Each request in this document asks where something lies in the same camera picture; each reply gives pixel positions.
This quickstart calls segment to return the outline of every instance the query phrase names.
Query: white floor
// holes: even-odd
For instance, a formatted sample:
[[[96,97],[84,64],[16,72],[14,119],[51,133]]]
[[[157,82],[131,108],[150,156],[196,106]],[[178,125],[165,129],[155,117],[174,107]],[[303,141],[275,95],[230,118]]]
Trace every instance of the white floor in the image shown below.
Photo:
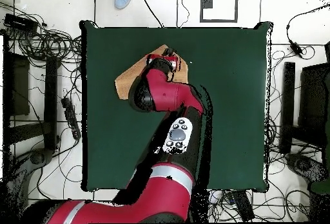
[[[132,0],[131,3],[123,10],[116,10],[114,7],[114,0],[0,0],[3,3],[13,5],[15,7],[25,11],[28,14],[40,15],[45,23],[48,25],[48,29],[53,28],[56,30],[62,30],[69,33],[73,38],[79,36],[79,21],[91,20],[95,21],[98,26],[118,26],[118,27],[158,27],[159,24],[152,16],[143,0]],[[166,27],[175,27],[177,20],[177,0],[147,0],[150,8],[155,15],[159,18],[161,23]],[[272,53],[278,51],[274,58],[282,57],[284,51],[289,53],[291,50],[288,45],[286,37],[286,24],[288,20],[294,15],[312,10],[316,7],[329,3],[330,0],[238,0],[238,22],[237,23],[200,23],[200,0],[183,0],[184,6],[189,10],[188,22],[183,27],[243,27],[252,28],[259,21],[271,21],[274,23],[272,40]],[[7,10],[0,8],[0,28],[2,28],[2,20],[4,19]],[[187,20],[188,13],[179,0],[179,15],[178,25],[180,26]],[[290,38],[296,41],[298,44],[308,46],[311,44],[315,49],[315,56],[308,60],[302,60],[299,57],[292,57],[289,61],[296,62],[296,68],[301,71],[302,67],[312,64],[318,64],[326,62],[324,45],[330,41],[330,16],[329,9],[323,9],[312,14],[302,15],[292,21],[289,30]],[[307,56],[311,56],[312,49],[307,48]],[[280,91],[282,85],[282,68],[284,61],[281,62],[274,72],[274,78],[276,80],[276,88]],[[68,66],[69,69],[75,68],[74,64]],[[70,76],[69,72],[63,67],[59,69],[61,75]],[[44,84],[38,79],[43,76],[43,69],[30,68],[30,89],[38,86],[41,91],[44,91]],[[299,72],[296,75],[296,86],[300,85]],[[66,77],[59,77],[59,96],[63,94],[63,89],[70,88],[72,83],[70,79]],[[81,87],[81,81],[77,82],[78,87]],[[271,100],[276,98],[278,93],[274,93]],[[43,119],[43,94],[38,89],[32,89],[30,91],[30,101],[34,105],[41,120]],[[296,101],[298,101],[298,90],[296,93]],[[73,96],[73,103],[76,107],[76,112],[81,113],[81,102],[77,95]],[[275,118],[280,110],[280,101],[277,99],[271,104],[271,115]],[[59,104],[58,109],[58,132],[61,132],[67,127],[63,110]],[[296,114],[295,122],[298,118],[298,102],[296,102]],[[81,115],[77,115],[77,119],[81,121]],[[279,124],[280,117],[277,117],[276,123]],[[27,117],[16,117],[15,125],[20,126],[27,122],[36,121],[34,113],[31,112]],[[13,154],[19,155],[26,152],[41,141],[42,137],[37,137],[31,140],[20,142],[15,146],[12,146]],[[73,145],[74,140],[71,132],[67,129],[63,133],[61,149],[64,150]],[[64,181],[65,177],[58,168],[59,161],[63,159],[65,161],[61,164],[61,169],[65,175],[75,165],[82,164],[82,143],[72,149],[68,154],[62,154],[59,158],[53,159],[53,161],[44,168],[43,177],[41,179],[40,189],[50,198],[56,199],[91,199],[91,200],[111,200],[116,190],[99,190],[94,193],[84,192],[80,188],[81,180],[81,166],[74,167],[68,174],[68,180]],[[254,193],[253,194],[253,206],[255,208],[255,214],[260,218],[268,218],[269,221],[290,221],[287,212],[284,210],[283,194],[287,194],[292,190],[301,190],[307,192],[307,186],[305,181],[293,174],[283,163],[275,162],[271,164],[269,170],[269,180],[271,185],[269,191],[266,194]],[[36,171],[32,181],[30,183],[30,195],[31,201],[39,198],[44,198],[40,195],[35,188],[37,180],[40,176],[40,171]],[[292,205],[305,205],[308,207],[308,198],[295,192],[290,195],[289,201]],[[232,210],[227,210],[229,214],[235,216],[237,213]],[[222,213],[221,219],[230,218],[230,215]],[[295,221],[305,221],[307,218],[301,212],[290,212],[291,217]]]

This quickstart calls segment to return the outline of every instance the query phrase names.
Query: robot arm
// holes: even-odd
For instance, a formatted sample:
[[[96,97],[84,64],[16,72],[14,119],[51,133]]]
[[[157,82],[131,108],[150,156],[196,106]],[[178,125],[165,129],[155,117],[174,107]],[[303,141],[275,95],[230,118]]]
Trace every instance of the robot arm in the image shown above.
[[[132,108],[167,114],[139,158],[127,188],[119,191],[113,200],[115,206],[90,201],[40,201],[26,210],[23,222],[179,223],[187,220],[204,108],[192,86],[168,82],[168,72],[175,71],[169,61],[172,58],[169,52],[167,56],[153,56],[130,89]],[[37,212],[43,213],[38,220]]]

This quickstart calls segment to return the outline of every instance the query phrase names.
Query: dark green mat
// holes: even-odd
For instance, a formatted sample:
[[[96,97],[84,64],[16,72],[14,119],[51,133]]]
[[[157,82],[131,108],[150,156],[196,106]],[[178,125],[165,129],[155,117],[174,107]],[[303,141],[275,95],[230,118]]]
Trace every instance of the dark green mat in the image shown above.
[[[188,80],[214,109],[208,188],[264,188],[266,35],[241,28],[94,28],[85,22],[87,189],[124,188],[164,113],[138,113],[119,100],[115,79],[166,44],[187,62]]]

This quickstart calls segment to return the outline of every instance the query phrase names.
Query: silver stripe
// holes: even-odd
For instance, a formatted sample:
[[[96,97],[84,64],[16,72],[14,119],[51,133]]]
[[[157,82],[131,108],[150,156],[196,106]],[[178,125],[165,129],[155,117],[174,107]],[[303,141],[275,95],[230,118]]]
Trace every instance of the silver stripe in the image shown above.
[[[193,188],[193,181],[185,172],[175,167],[167,166],[167,165],[158,165],[152,167],[152,170],[153,171],[150,178],[155,178],[155,177],[167,178],[168,176],[170,176],[172,180],[176,181],[177,183],[185,187],[189,192],[189,195],[191,195],[191,190]]]
[[[78,213],[78,211],[81,209],[81,207],[84,206],[84,204],[85,204],[84,201],[79,202],[79,203],[75,206],[75,208],[73,208],[73,209],[71,210],[71,212],[70,212],[69,215],[66,217],[66,219],[65,219],[65,221],[64,221],[63,224],[71,224],[71,222],[73,221],[75,215]]]
[[[137,170],[135,169],[133,175],[131,176],[131,179],[133,179],[136,172],[137,172]]]

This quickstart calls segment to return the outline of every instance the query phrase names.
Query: wooden block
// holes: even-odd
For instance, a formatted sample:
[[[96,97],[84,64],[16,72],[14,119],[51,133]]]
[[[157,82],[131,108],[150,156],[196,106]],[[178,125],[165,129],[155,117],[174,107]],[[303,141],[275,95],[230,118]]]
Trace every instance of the wooden block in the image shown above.
[[[156,49],[151,53],[162,55],[162,53],[166,48],[167,48],[166,45],[162,45],[161,47],[159,47],[158,49]],[[175,55],[179,58],[178,65],[180,61],[181,64],[180,64],[180,70],[174,73],[173,82],[188,83],[188,65],[186,61],[181,59],[177,54]],[[116,86],[117,94],[120,99],[122,100],[128,99],[128,92],[131,88],[131,85],[133,84],[133,81],[135,80],[136,77],[138,77],[141,74],[141,71],[146,66],[146,56],[144,56],[142,59],[136,62],[132,67],[124,71],[121,75],[119,75],[115,79],[115,86]],[[169,72],[168,80],[171,80],[171,78],[172,78],[172,73]]]

